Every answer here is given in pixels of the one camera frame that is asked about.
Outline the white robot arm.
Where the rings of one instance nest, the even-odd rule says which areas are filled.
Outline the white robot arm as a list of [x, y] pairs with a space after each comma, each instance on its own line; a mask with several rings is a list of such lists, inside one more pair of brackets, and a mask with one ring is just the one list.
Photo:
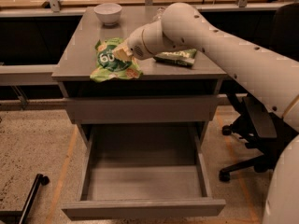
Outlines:
[[[299, 62], [210, 24], [193, 6], [174, 3], [160, 19], [134, 30], [113, 49], [123, 61], [197, 49], [299, 132]], [[299, 224], [299, 135], [284, 148], [269, 186], [263, 224]]]

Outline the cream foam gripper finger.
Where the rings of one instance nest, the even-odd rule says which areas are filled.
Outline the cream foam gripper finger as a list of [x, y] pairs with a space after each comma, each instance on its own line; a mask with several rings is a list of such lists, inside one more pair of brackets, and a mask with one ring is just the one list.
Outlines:
[[112, 50], [114, 57], [120, 61], [128, 62], [132, 59], [133, 53], [127, 45], [127, 41], [123, 41]]

